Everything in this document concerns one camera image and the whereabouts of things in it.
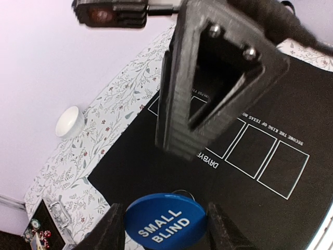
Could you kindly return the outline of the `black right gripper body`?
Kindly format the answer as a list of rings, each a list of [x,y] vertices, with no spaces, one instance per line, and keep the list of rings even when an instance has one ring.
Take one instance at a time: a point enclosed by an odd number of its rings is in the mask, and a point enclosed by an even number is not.
[[[73,1],[80,24],[90,28],[144,28],[148,16],[171,16],[179,12],[172,4],[149,1]]]

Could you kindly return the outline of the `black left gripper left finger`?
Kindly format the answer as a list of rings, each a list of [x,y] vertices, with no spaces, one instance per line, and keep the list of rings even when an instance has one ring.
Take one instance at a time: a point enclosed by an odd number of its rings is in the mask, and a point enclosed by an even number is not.
[[[124,207],[113,203],[98,224],[75,249],[79,250],[124,250]]]

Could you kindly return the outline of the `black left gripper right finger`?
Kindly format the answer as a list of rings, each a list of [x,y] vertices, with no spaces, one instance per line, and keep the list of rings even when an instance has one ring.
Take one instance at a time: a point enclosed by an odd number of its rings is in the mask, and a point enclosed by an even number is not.
[[[208,204],[207,217],[207,234],[210,249],[258,249],[243,235],[219,204],[212,202]]]

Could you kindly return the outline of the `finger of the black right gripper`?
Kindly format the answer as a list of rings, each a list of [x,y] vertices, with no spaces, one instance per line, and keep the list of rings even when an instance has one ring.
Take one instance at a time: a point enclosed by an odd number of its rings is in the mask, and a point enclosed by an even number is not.
[[[277,1],[182,1],[162,65],[155,144],[192,159],[290,65],[267,37]]]

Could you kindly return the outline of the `blue small blind button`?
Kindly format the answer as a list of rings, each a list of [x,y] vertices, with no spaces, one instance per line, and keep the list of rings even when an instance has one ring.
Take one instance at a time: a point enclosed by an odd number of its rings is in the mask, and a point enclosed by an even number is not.
[[[131,203],[124,215],[128,236],[149,249],[191,247],[205,235],[207,222],[199,203],[174,193],[143,196]]]

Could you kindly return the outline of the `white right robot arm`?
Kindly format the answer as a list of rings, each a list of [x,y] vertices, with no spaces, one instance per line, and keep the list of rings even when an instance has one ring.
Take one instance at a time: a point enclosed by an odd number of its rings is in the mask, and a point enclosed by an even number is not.
[[[164,54],[156,145],[185,159],[216,140],[289,69],[286,39],[332,55],[278,1],[73,1],[80,24],[141,29],[148,16],[177,15]]]

